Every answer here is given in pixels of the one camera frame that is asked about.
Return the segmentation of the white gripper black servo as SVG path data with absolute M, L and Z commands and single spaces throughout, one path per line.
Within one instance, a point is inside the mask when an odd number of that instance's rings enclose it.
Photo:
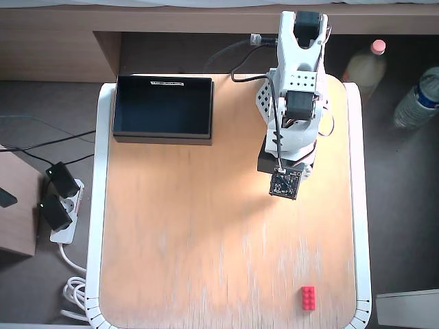
M 316 139 L 319 119 L 295 121 L 289 128 L 281 128 L 281 161 L 283 168 L 302 169 L 301 179 L 311 177 L 316 157 Z M 257 171 L 273 173 L 277 165 L 274 131 L 268 131 L 263 139 Z

